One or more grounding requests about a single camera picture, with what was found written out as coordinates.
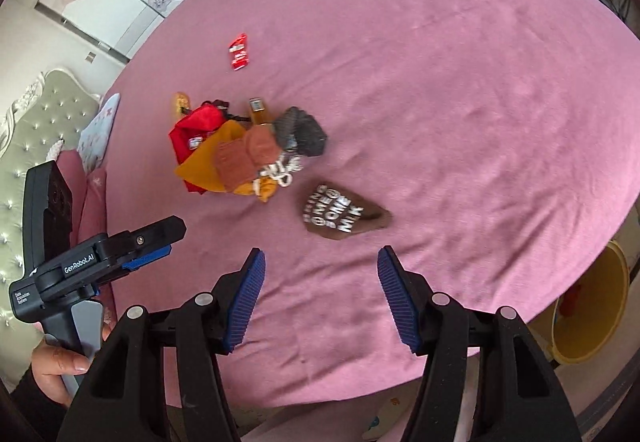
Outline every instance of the yellow cloth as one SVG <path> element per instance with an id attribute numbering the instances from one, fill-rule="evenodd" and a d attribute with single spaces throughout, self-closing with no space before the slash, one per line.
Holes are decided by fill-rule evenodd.
<path id="1" fill-rule="evenodd" d="M 220 142 L 231 142 L 242 138 L 245 133 L 246 129 L 235 120 L 226 121 L 213 135 L 200 144 L 187 160 L 175 168 L 175 174 L 183 180 L 208 191 L 225 193 L 225 186 L 220 181 L 218 171 L 213 165 L 213 155 Z M 273 196 L 276 189 L 278 189 L 278 183 L 275 180 L 265 177 L 260 178 L 260 195 L 258 197 L 263 202 L 266 202 Z M 254 183 L 242 184 L 234 190 L 234 194 L 254 195 Z"/>

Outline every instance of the brown cloth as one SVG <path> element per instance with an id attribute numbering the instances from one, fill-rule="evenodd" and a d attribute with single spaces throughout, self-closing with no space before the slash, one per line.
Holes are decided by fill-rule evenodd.
<path id="1" fill-rule="evenodd" d="M 345 239 L 386 229 L 391 213 L 360 195 L 331 182 L 318 184 L 306 199 L 302 218 L 309 232 L 328 239 Z"/>
<path id="2" fill-rule="evenodd" d="M 253 126 L 242 138 L 222 142 L 214 152 L 213 165 L 227 192 L 258 178 L 258 172 L 273 164 L 282 153 L 270 126 Z"/>
<path id="3" fill-rule="evenodd" d="M 214 152 L 213 165 L 222 185 L 229 193 L 258 177 L 258 171 L 246 153 L 241 138 L 220 143 Z"/>

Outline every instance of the screw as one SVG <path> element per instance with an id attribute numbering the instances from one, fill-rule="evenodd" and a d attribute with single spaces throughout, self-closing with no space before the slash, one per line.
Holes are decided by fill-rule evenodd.
<path id="1" fill-rule="evenodd" d="M 198 294 L 196 296 L 196 305 L 200 307 L 206 307 L 207 305 L 210 305 L 212 303 L 213 303 L 213 296 L 207 292 Z"/>
<path id="2" fill-rule="evenodd" d="M 129 319 L 138 319 L 143 313 L 145 313 L 144 309 L 141 306 L 136 305 L 127 310 L 127 317 Z"/>
<path id="3" fill-rule="evenodd" d="M 500 309 L 500 315 L 505 319 L 515 319 L 518 317 L 518 313 L 511 307 L 502 307 Z"/>
<path id="4" fill-rule="evenodd" d="M 447 296 L 446 294 L 443 294 L 442 292 L 438 292 L 437 294 L 434 294 L 431 297 L 431 301 L 433 301 L 436 305 L 440 305 L 441 307 L 444 307 L 449 303 L 451 303 L 449 296 Z"/>

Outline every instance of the white rope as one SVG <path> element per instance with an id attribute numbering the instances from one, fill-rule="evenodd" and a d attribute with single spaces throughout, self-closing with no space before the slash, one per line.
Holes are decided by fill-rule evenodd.
<path id="1" fill-rule="evenodd" d="M 269 164 L 263 167 L 260 171 L 260 176 L 275 180 L 280 187 L 289 187 L 293 182 L 293 175 L 291 173 L 302 171 L 301 159 L 301 155 L 294 155 L 287 158 L 285 154 L 282 154 L 275 164 Z"/>

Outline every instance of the white pillow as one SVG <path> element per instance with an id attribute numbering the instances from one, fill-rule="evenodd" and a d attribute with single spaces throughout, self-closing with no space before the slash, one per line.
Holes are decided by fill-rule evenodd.
<path id="1" fill-rule="evenodd" d="M 80 134 L 78 142 L 78 153 L 82 158 L 82 166 L 85 173 L 90 173 L 95 168 L 100 167 L 104 153 L 107 151 L 107 144 L 111 135 L 113 119 L 118 110 L 120 94 L 117 93 L 104 103 L 100 113 L 89 123 Z"/>

